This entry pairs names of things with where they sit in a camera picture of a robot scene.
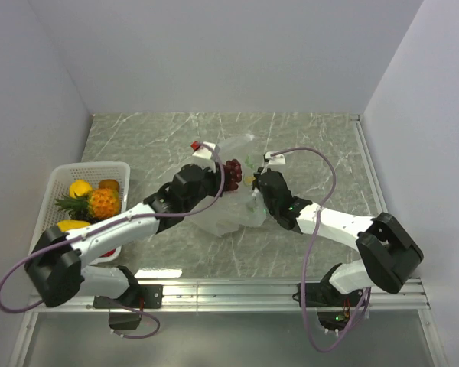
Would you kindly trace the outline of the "clear plastic bag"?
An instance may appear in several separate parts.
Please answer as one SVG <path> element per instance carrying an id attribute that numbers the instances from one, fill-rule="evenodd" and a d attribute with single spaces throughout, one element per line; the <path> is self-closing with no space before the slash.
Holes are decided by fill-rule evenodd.
<path id="1" fill-rule="evenodd" d="M 266 207 L 263 199 L 253 193 L 253 174 L 258 164 L 252 155 L 256 147 L 256 138 L 252 134 L 244 134 L 217 143 L 218 155 L 224 164 L 236 160 L 240 163 L 241 181 L 238 187 L 231 190 L 226 187 L 222 197 L 209 209 L 194 216 L 188 221 L 215 236 L 235 232 L 241 226 L 259 227 L 266 219 Z"/>

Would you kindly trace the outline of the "red grape bunch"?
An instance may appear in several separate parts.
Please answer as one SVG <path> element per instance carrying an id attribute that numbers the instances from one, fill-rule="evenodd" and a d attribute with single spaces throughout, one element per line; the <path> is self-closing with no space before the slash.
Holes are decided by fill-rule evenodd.
<path id="1" fill-rule="evenodd" d="M 239 188 L 243 173 L 241 163 L 237 159 L 228 160 L 224 165 L 225 184 L 223 191 L 232 192 Z"/>

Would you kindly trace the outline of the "orange fruit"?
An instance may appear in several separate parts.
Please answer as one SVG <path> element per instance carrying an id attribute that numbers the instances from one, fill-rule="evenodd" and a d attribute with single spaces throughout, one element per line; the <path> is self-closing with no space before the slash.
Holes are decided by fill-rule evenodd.
<path id="1" fill-rule="evenodd" d="M 55 200 L 55 206 L 71 219 L 85 222 L 109 219 L 121 211 L 119 193 L 108 188 L 91 190 L 83 195 L 63 195 Z"/>

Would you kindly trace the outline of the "yellow banana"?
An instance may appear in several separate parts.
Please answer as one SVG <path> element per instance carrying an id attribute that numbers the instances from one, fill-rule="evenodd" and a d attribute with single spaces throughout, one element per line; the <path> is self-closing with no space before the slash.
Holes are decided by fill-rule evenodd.
<path id="1" fill-rule="evenodd" d="M 73 220 L 73 219 L 68 219 L 68 220 L 62 220 L 57 223 L 57 227 L 62 231 L 62 232 L 69 232 L 75 229 L 82 229 L 86 228 L 90 225 L 89 222 L 86 221 L 80 221 L 80 220 Z"/>

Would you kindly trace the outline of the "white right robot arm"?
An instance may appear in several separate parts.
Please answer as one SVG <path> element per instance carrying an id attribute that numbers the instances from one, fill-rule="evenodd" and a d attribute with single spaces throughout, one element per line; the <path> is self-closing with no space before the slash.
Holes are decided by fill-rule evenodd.
<path id="1" fill-rule="evenodd" d="M 337 265 L 325 276 L 321 295 L 330 305 L 341 304 L 348 294 L 366 287 L 397 294 L 424 259 L 422 250 L 389 213 L 355 216 L 326 209 L 292 195 L 278 171 L 258 171 L 253 186 L 283 229 L 307 235 L 316 232 L 360 255 L 359 260 Z"/>

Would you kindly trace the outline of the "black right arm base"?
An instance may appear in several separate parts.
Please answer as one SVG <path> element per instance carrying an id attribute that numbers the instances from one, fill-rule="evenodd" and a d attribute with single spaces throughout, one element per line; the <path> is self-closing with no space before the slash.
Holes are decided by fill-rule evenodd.
<path id="1" fill-rule="evenodd" d="M 318 309 L 317 320 L 325 331 L 342 332 L 362 295 L 360 290 L 341 294 L 325 283 L 305 284 L 306 308 Z"/>

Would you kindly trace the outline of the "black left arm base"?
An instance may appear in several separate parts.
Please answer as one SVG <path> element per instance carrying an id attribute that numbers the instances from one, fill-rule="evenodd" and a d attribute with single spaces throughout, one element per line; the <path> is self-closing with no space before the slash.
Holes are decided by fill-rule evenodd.
<path id="1" fill-rule="evenodd" d="M 160 321 L 149 310 L 161 308 L 163 286 L 160 284 L 130 286 L 121 296 L 112 299 L 107 296 L 95 296 L 94 310 L 108 310 L 109 327 L 118 334 L 124 331 L 137 330 L 142 320 L 149 319 L 155 324 L 154 335 L 161 328 Z"/>

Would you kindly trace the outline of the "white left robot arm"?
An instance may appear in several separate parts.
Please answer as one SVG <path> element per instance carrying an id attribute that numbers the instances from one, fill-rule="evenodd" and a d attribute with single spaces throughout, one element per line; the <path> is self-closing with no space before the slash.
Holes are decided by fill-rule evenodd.
<path id="1" fill-rule="evenodd" d="M 221 167 L 189 164 L 171 182 L 124 213 L 82 229 L 61 232 L 53 226 L 43 232 L 24 269 L 46 307 L 58 307 L 81 290 L 97 298 L 131 307 L 145 290 L 125 266 L 97 268 L 92 261 L 132 241 L 157 235 L 194 215 L 197 205 L 217 199 L 224 188 Z"/>

